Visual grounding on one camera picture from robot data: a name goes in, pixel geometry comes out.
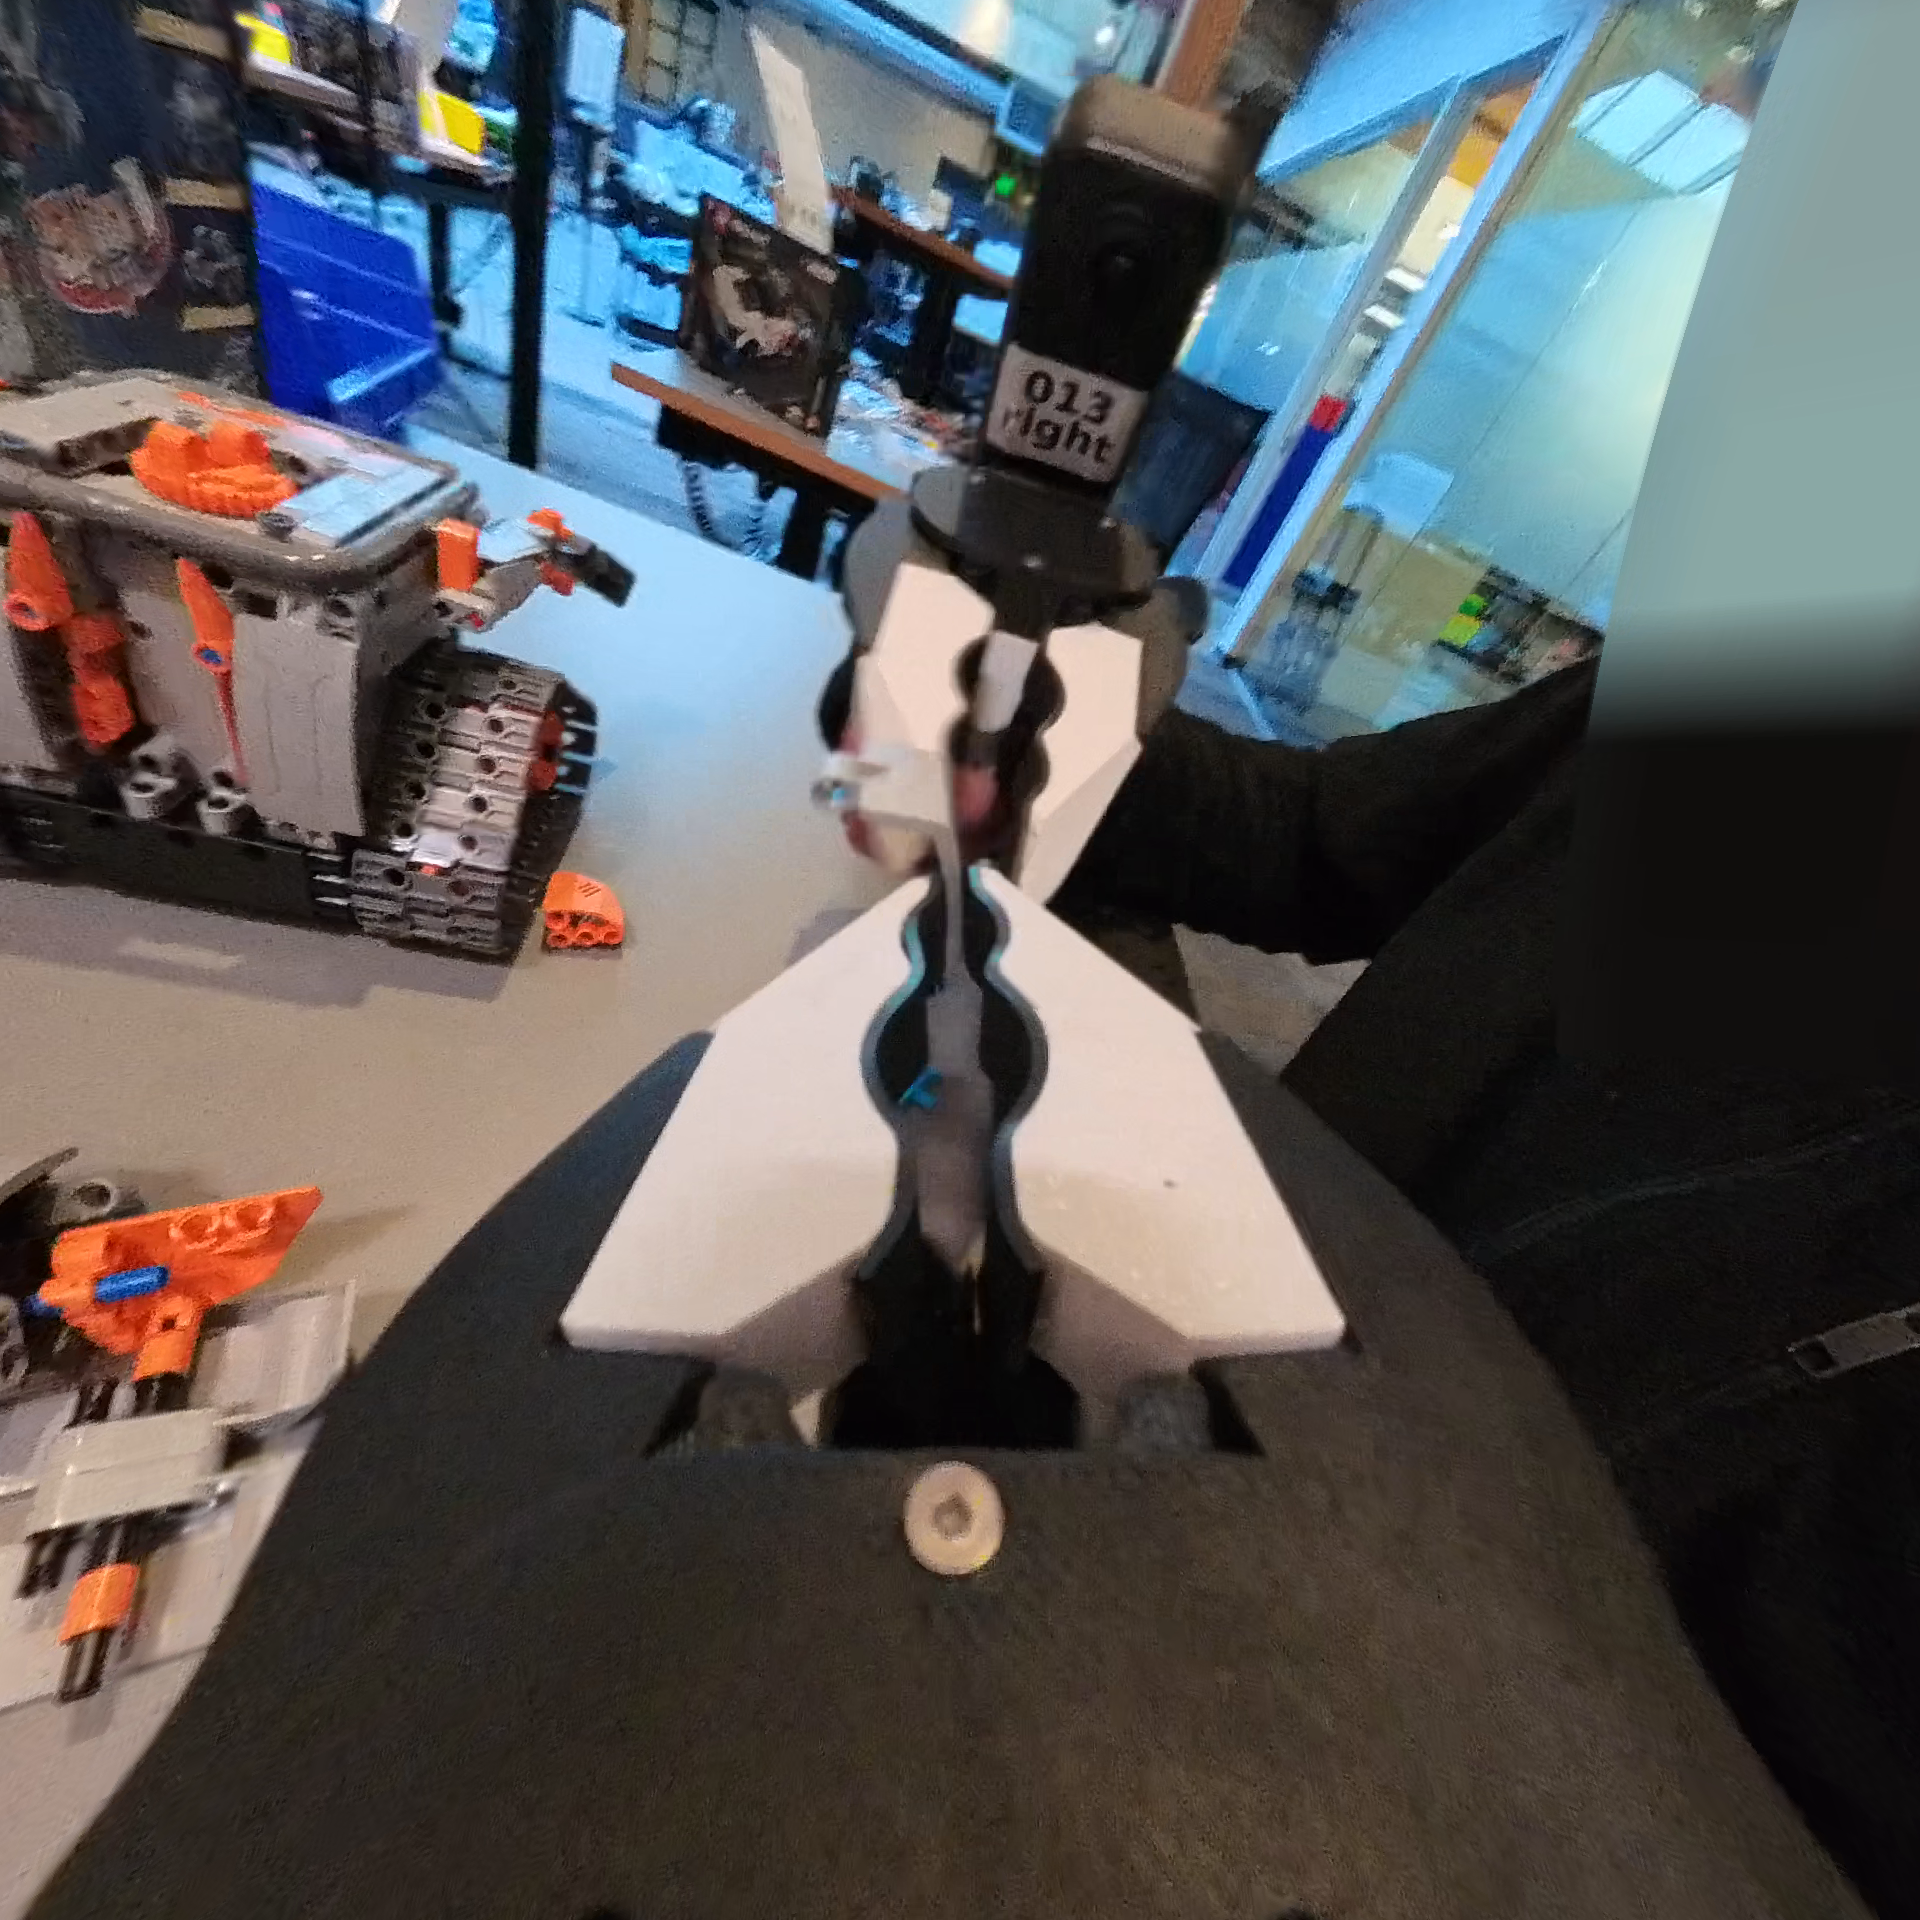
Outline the person's right forearm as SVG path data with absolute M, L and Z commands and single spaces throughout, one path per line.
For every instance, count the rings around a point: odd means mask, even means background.
M 1596 672 L 1589 657 L 1500 703 L 1327 748 L 1171 708 L 1050 904 L 1316 965 L 1373 958 L 1568 785 Z

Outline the orange curved beam brick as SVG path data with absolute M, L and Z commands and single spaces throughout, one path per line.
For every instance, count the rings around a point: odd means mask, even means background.
M 626 945 L 626 917 L 610 884 L 560 870 L 541 892 L 538 934 L 545 954 L 618 951 Z

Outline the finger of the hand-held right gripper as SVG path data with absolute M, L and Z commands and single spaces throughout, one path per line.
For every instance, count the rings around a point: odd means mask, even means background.
M 1038 785 L 1021 811 L 1020 892 L 1050 901 L 1138 759 L 1144 639 L 1061 627 L 1046 645 L 1061 708 L 1038 729 Z
M 930 564 L 900 564 L 883 597 L 879 630 L 854 659 L 849 748 L 960 759 L 969 695 L 963 659 L 989 637 L 993 606 Z

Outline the blue robot kit box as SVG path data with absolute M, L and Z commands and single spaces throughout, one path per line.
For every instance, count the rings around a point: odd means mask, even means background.
M 264 391 L 231 4 L 4 4 L 4 387 Z

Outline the grey orange tracked toy robot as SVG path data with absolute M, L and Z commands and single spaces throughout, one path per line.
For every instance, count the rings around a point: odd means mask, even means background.
M 508 965 L 594 706 L 477 646 L 632 573 L 560 514 L 159 373 L 4 388 L 4 872 Z

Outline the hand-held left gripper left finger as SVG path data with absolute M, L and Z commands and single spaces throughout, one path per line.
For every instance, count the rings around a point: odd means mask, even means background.
M 830 1445 L 836 1395 L 938 1325 L 916 1165 L 873 1033 L 922 965 L 900 882 L 722 1015 L 560 1311 L 582 1354 L 704 1365 L 742 1438 Z

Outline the grey orange brick assembly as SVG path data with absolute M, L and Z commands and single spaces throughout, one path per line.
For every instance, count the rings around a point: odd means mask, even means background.
M 150 1213 L 71 1155 L 4 1160 L 5 1716 L 199 1656 L 348 1376 L 348 1283 L 279 1283 L 317 1188 Z

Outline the blue plastic bin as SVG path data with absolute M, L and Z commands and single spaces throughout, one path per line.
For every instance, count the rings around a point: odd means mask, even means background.
M 405 442 L 410 413 L 440 387 L 440 332 L 410 249 L 262 169 L 250 225 L 273 406 Z

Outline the person's dark upper body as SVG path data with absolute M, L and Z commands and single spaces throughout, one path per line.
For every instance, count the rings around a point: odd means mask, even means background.
M 1881 1918 L 1916 1918 L 1914 841 L 1899 742 L 1577 753 L 1285 1075 L 1561 1376 Z

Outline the grey curved panel brick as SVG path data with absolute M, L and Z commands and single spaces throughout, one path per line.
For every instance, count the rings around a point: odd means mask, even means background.
M 952 829 L 933 833 L 933 876 L 916 915 L 924 960 L 924 1092 L 900 1104 L 905 1183 L 916 1230 L 952 1275 L 986 1251 L 993 1088 L 981 1063 L 981 981 L 966 965 L 966 866 Z

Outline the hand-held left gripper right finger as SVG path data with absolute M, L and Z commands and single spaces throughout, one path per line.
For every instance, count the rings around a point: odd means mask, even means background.
M 1031 1018 L 1008 1124 L 1014 1226 L 1043 1264 L 1038 1354 L 1067 1377 L 1330 1351 L 1346 1314 L 1198 1027 L 1003 876 L 989 982 Z

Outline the person's right hand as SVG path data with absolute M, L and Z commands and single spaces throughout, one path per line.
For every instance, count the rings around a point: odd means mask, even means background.
M 997 858 L 1020 759 L 1014 729 L 977 735 L 957 723 L 939 742 L 883 733 L 870 742 L 849 716 L 821 716 L 830 753 L 830 811 L 862 858 L 889 876 Z

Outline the black kit box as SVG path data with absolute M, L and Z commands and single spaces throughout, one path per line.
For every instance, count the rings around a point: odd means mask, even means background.
M 690 240 L 679 351 L 691 367 L 812 442 L 836 422 L 864 274 L 701 196 Z

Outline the black pole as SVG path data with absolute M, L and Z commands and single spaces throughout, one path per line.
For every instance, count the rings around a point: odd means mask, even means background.
M 559 4 L 517 7 L 517 156 L 508 188 L 514 297 L 507 459 L 534 471 L 541 459 L 541 332 L 550 280 L 550 206 L 559 118 Z

